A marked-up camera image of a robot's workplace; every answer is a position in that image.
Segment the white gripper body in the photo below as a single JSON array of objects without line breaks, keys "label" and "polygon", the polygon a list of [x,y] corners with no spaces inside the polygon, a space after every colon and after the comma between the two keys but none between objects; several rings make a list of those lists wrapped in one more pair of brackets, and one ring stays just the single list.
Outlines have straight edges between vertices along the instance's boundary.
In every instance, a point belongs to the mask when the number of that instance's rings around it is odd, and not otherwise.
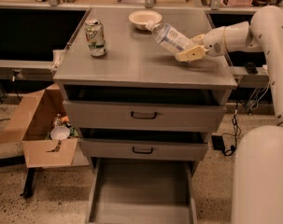
[{"label": "white gripper body", "polygon": [[224,28],[216,28],[205,34],[204,47],[207,49],[206,54],[217,57],[225,54],[224,45]]}]

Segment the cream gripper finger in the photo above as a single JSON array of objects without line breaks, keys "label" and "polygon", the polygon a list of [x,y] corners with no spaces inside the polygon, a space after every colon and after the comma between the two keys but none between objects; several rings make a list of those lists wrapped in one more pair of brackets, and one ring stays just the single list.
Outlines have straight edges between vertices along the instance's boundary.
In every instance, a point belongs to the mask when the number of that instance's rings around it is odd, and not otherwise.
[{"label": "cream gripper finger", "polygon": [[179,62],[191,62],[203,59],[206,53],[207,49],[203,45],[197,45],[176,54],[175,57]]},{"label": "cream gripper finger", "polygon": [[192,37],[191,41],[195,44],[203,45],[204,44],[204,38],[205,38],[205,34],[200,34],[200,35]]}]

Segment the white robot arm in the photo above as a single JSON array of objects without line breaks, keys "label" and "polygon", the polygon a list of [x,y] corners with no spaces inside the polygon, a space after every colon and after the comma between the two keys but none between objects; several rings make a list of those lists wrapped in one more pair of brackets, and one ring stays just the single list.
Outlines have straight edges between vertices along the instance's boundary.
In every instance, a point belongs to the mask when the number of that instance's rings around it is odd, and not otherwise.
[{"label": "white robot arm", "polygon": [[235,152],[231,224],[283,224],[283,10],[262,7],[249,21],[189,41],[176,56],[180,62],[234,51],[263,54],[275,123],[248,131]]}]

